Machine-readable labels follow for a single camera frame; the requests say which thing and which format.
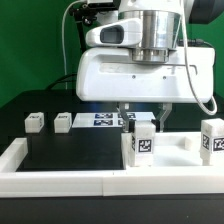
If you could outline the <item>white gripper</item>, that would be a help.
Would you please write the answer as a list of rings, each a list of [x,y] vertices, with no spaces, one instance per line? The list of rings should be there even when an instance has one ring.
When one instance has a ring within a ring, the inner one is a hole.
[[[92,48],[81,57],[76,94],[83,101],[120,102],[123,131],[134,131],[128,103],[161,103],[156,116],[159,132],[172,111],[171,103],[207,102],[213,95],[212,48],[183,47],[170,53],[164,64],[136,63],[128,49]]]

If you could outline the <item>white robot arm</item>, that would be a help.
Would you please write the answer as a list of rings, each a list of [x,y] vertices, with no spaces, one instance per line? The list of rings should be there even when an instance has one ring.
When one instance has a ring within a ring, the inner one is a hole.
[[[174,103],[201,108],[213,97],[215,50],[200,40],[179,39],[186,25],[208,24],[224,12],[224,0],[121,0],[118,16],[86,34],[76,94],[83,101],[113,101],[126,132],[130,102],[162,105],[163,122]]]

